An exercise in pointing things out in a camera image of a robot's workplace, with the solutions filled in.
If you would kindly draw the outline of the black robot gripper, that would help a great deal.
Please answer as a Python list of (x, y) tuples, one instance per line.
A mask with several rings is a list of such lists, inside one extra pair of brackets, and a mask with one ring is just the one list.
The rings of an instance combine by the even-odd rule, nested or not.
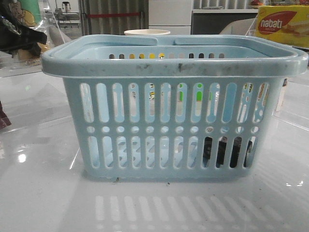
[(9, 3), (12, 2), (12, 0), (0, 2), (0, 50), (13, 54), (14, 51), (23, 49), (34, 56), (39, 56), (41, 48), (38, 44), (46, 44), (47, 36), (43, 32), (23, 25), (9, 8)]

